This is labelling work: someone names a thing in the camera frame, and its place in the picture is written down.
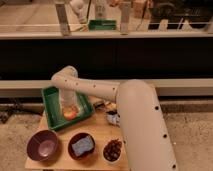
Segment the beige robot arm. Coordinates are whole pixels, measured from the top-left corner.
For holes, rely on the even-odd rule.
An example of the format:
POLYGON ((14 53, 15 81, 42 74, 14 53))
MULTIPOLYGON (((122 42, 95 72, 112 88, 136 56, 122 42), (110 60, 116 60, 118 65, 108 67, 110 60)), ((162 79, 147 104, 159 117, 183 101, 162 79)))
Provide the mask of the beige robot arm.
POLYGON ((81 79, 72 66, 51 77, 62 102, 76 91, 116 103, 130 171, 179 171, 158 96, 143 80, 81 79))

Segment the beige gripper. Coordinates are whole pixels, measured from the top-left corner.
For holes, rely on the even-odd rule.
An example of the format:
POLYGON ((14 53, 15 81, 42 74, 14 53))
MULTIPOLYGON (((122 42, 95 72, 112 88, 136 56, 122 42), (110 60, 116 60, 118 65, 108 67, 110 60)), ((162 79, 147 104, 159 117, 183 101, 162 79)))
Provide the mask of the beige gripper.
POLYGON ((78 105, 78 99, 75 91, 68 89, 59 90, 59 101, 63 108, 73 107, 78 105))

